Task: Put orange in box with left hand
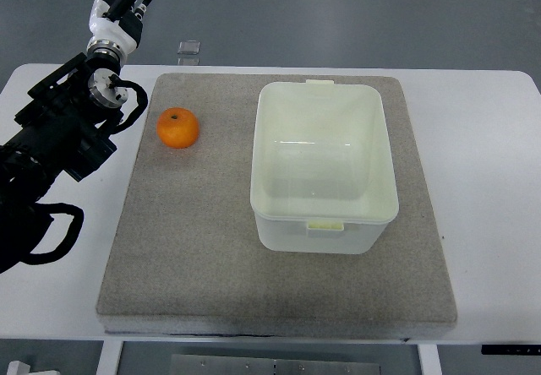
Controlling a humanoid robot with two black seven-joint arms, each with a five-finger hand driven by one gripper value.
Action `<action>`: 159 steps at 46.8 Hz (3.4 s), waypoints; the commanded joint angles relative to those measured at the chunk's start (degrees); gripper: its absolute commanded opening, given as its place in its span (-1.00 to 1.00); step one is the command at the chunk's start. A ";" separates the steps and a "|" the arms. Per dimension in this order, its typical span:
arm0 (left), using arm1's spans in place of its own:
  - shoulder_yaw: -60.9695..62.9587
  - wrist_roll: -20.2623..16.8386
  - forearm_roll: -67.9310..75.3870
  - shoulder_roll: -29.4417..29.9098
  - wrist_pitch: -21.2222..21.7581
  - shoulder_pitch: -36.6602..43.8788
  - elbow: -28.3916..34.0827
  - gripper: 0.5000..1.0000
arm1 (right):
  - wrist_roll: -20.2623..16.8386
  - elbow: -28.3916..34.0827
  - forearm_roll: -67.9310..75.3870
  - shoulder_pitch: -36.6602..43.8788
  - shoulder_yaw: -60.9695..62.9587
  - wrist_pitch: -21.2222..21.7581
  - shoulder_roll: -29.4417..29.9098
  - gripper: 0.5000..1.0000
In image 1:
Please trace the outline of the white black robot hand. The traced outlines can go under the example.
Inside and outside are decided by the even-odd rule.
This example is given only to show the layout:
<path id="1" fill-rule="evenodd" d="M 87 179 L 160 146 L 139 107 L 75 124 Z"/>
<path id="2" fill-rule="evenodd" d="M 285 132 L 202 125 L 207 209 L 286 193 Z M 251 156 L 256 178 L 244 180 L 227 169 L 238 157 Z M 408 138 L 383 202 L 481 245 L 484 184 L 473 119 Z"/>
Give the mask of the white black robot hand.
<path id="1" fill-rule="evenodd" d="M 140 44 L 143 18 L 152 0 L 94 0 L 89 17 L 92 37 L 87 52 L 107 41 L 126 57 Z"/>

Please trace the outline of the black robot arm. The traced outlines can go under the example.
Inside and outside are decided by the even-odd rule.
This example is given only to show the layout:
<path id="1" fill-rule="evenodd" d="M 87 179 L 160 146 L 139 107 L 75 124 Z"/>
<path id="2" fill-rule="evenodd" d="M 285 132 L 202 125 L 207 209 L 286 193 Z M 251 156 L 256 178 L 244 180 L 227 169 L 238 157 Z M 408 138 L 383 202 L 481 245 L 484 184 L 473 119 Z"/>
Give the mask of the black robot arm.
<path id="1" fill-rule="evenodd" d="M 21 129 L 1 147 L 2 272 L 55 262 L 76 243 L 83 210 L 40 200 L 61 172 L 79 182 L 96 171 L 117 149 L 110 137 L 145 111 L 148 95 L 122 66 L 120 46 L 97 40 L 29 90 Z"/>

